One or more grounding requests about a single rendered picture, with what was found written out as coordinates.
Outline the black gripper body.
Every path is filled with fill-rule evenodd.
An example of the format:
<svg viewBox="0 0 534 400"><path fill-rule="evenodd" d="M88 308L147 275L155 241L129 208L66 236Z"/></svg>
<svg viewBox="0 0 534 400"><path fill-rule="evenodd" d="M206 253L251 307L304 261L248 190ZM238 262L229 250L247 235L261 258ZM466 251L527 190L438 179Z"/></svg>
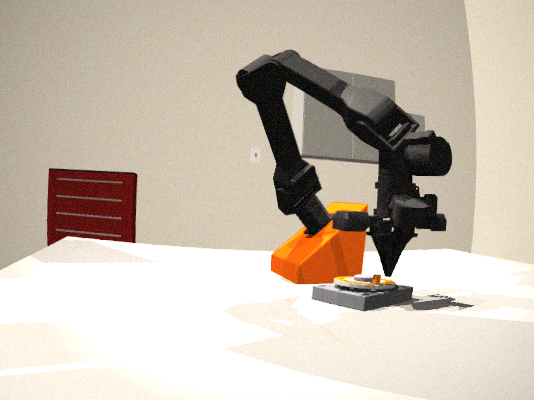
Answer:
<svg viewBox="0 0 534 400"><path fill-rule="evenodd" d="M391 189L398 189L399 192L410 192L411 186L416 186L412 183L413 177L409 176L395 176L395 175L378 175L378 182L375 182L375 189L377 190L377 209L374 209L374 215L369 216L368 212L337 210L332 219L332 229L338 231L354 231L364 232L368 227L370 232L376 234L390 234L398 232L402 234L414 233L416 229L430 229L431 231L446 231L445 215L438 213L435 218L425 218L424 227L417 228L413 226L406 226L405 228L398 228L394 224L394 220L383 220L385 217L391 217L391 210L387 209L387 198ZM387 219L387 218L385 218Z"/></svg>

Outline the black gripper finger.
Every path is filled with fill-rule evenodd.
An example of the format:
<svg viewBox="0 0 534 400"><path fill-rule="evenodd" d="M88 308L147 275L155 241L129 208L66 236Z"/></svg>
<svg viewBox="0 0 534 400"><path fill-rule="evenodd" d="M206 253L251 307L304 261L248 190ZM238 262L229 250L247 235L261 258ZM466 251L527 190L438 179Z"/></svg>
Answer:
<svg viewBox="0 0 534 400"><path fill-rule="evenodd" d="M395 240L396 234L376 234L373 232L366 232L366 234L372 237L373 243L377 248L377 252L380 257L379 259L382 264L382 269L384 271L384 276L389 277L391 268L392 245Z"/></svg>
<svg viewBox="0 0 534 400"><path fill-rule="evenodd" d="M418 236L418 234L416 233L409 233L409 234L402 234L398 232L392 232L392 233L396 234L396 237L392 245L391 268L390 268L389 277L392 276L395 266L398 263L398 260L403 250L405 249L407 242L411 241L412 238Z"/></svg>

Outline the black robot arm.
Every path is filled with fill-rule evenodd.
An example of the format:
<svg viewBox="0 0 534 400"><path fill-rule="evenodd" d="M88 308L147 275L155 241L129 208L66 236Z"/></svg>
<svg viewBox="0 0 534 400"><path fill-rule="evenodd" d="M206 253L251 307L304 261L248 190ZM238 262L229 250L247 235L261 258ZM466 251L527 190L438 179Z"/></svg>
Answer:
<svg viewBox="0 0 534 400"><path fill-rule="evenodd" d="M285 216L296 214L306 228L304 234L316 235L334 213L317 198L322 187L315 167L301 157L282 99L286 82L335 110L352 133L379 150L378 175L444 176L451 169L451 146L444 138L433 130L415 132L419 123L392 99L344 82L295 50L261 55L239 70L236 80L244 97L257 107L276 161L273 181L278 208ZM435 194L421 197L418 186L401 193L399 188L390 190L386 210L391 210L391 217L385 217L392 218L396 227L421 228L425 218L436 217Z"/></svg>

